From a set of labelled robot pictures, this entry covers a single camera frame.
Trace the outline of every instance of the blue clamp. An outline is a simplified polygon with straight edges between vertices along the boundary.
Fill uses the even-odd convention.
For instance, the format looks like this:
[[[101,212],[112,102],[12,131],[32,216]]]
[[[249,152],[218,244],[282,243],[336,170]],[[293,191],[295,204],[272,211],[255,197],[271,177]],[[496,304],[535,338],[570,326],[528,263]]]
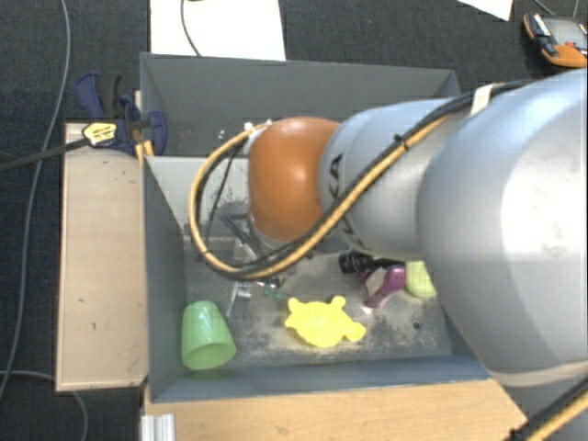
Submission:
[[[151,141],[155,155],[164,153],[167,127],[161,110],[150,111],[147,119],[129,95],[119,97],[119,73],[90,72],[75,82],[75,98],[91,120],[110,120],[117,126],[116,140],[105,148],[128,155],[135,154],[135,145]]]

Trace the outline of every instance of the wooden board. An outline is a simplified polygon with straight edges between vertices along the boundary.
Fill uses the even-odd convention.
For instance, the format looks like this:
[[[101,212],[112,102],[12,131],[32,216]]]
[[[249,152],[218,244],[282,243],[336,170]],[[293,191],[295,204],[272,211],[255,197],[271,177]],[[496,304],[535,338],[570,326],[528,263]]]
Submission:
[[[150,404],[177,441],[502,441],[524,415],[489,379],[419,387]]]
[[[66,141],[83,124],[66,126]],[[63,167],[57,390],[138,386],[147,374],[140,168],[90,147]]]

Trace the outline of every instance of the green cup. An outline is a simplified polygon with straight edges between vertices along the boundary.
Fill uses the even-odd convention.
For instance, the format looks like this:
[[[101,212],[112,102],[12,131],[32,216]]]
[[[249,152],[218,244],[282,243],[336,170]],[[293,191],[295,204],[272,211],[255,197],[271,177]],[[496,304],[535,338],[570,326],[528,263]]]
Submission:
[[[182,361],[190,369],[211,369],[237,353],[229,327],[214,302],[201,300],[184,309]]]

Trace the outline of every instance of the dark floor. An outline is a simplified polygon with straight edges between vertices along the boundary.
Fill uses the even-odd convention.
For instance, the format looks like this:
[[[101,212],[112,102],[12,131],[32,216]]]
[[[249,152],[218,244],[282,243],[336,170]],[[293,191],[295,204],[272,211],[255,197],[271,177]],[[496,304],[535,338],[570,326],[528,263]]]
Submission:
[[[573,0],[544,0],[569,15]],[[72,64],[58,129],[84,115],[72,82],[90,70],[123,73],[122,92],[139,86],[139,53],[149,49],[148,0],[66,0],[72,22]],[[531,0],[514,0],[502,22],[455,0],[279,0],[291,60],[376,63],[456,71],[463,90],[487,81],[539,78],[552,71],[521,33]],[[579,17],[586,20],[587,0]],[[64,60],[59,0],[0,0],[0,152],[37,152],[55,104]],[[15,368],[53,372],[60,240],[60,168],[45,163],[31,224],[27,303]],[[0,174],[0,369],[17,317],[23,224],[31,167]],[[138,435],[137,390],[84,393],[90,440]],[[78,439],[74,401],[51,384],[13,377],[0,404],[0,439]]]

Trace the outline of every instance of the yellow plastic duck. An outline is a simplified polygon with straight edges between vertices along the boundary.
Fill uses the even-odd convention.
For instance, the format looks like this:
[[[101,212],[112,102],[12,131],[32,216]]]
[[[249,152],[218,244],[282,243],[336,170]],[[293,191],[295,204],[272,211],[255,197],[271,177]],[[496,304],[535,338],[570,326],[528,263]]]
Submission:
[[[343,337],[358,342],[366,334],[366,327],[352,321],[343,306],[343,296],[335,296],[330,304],[319,301],[303,303],[291,298],[288,308],[292,313],[285,325],[294,328],[309,344],[320,348],[335,346]]]

